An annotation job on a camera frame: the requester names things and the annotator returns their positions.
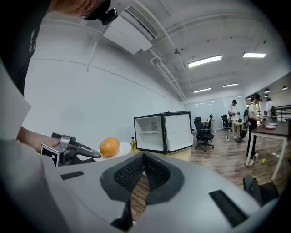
small bottle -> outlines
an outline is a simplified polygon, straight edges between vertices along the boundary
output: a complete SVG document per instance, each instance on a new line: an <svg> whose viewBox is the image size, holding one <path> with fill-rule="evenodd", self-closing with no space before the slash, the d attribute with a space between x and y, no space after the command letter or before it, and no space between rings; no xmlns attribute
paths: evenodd
<svg viewBox="0 0 291 233"><path fill-rule="evenodd" d="M136 150L136 143L135 143L135 138L134 137L131 138L130 144L131 144L131 150L135 151Z"/></svg>

pink bowl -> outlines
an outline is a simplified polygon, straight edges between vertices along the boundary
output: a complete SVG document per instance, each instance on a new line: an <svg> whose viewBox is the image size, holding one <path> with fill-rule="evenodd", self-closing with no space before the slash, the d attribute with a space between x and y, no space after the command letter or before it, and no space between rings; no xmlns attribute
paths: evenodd
<svg viewBox="0 0 291 233"><path fill-rule="evenodd" d="M276 129L276 126L270 126L270 125L268 125L268 126L265 126L265 128L266 129Z"/></svg>

orange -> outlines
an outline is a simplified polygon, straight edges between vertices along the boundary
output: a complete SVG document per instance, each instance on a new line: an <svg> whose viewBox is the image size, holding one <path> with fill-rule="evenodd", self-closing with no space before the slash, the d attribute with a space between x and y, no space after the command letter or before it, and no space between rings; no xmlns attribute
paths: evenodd
<svg viewBox="0 0 291 233"><path fill-rule="evenodd" d="M100 153L104 157L111 157L119 152L119 141L115 137L108 137L99 145Z"/></svg>

black rack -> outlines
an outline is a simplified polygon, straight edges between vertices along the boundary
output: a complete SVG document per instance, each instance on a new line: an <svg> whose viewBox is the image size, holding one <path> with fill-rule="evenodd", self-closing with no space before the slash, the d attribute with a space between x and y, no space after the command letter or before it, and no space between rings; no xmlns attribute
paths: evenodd
<svg viewBox="0 0 291 233"><path fill-rule="evenodd" d="M291 105L275 107L278 122L287 122L291 119Z"/></svg>

open cabinet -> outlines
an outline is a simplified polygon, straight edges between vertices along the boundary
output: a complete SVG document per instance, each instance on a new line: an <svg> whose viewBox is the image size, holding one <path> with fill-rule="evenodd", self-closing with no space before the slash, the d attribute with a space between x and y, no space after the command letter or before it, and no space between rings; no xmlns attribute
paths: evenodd
<svg viewBox="0 0 291 233"><path fill-rule="evenodd" d="M134 117L136 148L164 154L193 144L189 111Z"/></svg>

